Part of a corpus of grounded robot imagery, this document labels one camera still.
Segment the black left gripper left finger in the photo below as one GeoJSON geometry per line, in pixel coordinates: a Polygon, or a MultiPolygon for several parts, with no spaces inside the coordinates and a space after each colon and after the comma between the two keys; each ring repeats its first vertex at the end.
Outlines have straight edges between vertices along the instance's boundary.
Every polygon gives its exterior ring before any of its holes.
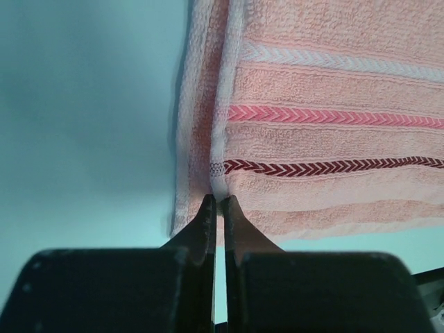
{"type": "Polygon", "coordinates": [[[24,265],[2,332],[213,332],[216,201],[159,248],[48,249],[24,265]]]}

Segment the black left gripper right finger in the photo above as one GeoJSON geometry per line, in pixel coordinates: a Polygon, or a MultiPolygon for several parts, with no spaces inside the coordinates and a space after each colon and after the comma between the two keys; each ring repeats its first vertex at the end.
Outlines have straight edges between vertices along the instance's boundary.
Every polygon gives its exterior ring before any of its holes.
{"type": "Polygon", "coordinates": [[[228,332],[433,332],[413,276],[381,252],[287,252],[231,196],[224,218],[228,332]]]}

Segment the pink towel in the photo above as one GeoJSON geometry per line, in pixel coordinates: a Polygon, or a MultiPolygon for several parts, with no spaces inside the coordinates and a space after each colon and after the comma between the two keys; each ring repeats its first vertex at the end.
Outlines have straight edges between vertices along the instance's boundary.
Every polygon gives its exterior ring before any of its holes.
{"type": "Polygon", "coordinates": [[[443,224],[442,1],[195,1],[173,234],[234,195],[272,239],[443,224]]]}

